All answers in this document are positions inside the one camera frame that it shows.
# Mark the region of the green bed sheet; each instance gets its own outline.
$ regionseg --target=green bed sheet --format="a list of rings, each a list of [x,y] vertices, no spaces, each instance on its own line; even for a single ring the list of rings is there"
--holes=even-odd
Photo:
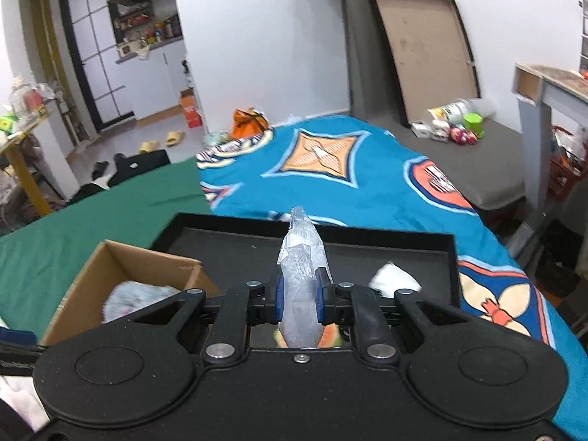
[[[177,212],[209,214],[195,160],[133,178],[0,239],[0,317],[41,338],[105,239],[149,247]]]

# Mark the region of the gray table leg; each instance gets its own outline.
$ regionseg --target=gray table leg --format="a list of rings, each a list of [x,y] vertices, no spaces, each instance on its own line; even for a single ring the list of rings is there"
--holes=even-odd
[[[520,123],[523,129],[524,186],[529,217],[506,245],[516,259],[531,241],[535,231],[545,222],[545,199],[548,192],[549,160],[551,157],[551,115],[546,104],[532,104],[519,99]]]

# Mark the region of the cardboard box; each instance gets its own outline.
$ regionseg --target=cardboard box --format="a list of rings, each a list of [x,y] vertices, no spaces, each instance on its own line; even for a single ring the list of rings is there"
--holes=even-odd
[[[202,288],[209,297],[222,295],[198,260],[106,240],[98,244],[61,300],[41,343],[55,344],[100,326],[104,302],[114,287],[127,280],[178,290]]]
[[[194,91],[186,89],[180,93],[180,106],[182,107],[184,118],[186,119],[189,128],[197,128],[202,126],[202,116],[196,109],[196,99],[194,98]]]

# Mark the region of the tile floor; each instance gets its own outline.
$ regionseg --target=tile floor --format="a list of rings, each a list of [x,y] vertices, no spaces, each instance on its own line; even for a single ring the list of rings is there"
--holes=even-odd
[[[165,139],[169,131],[185,131],[186,136],[177,146],[165,147]],[[114,154],[120,152],[125,156],[133,156],[139,151],[143,142],[153,140],[159,141],[159,148],[167,150],[172,163],[181,162],[194,157],[204,149],[202,145],[204,135],[202,127],[189,129],[181,114],[141,128],[136,127],[136,123],[127,123],[104,131],[101,138],[78,154],[70,166],[78,182],[85,184],[92,180],[92,169],[96,162],[103,160],[110,162],[105,175],[112,174],[115,171],[112,159]]]

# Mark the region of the orange plastic bag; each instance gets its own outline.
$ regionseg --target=orange plastic bag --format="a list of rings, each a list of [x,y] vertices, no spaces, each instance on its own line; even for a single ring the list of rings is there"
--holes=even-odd
[[[250,107],[246,111],[235,109],[233,113],[233,130],[231,139],[254,136],[269,129],[269,123],[263,114]]]

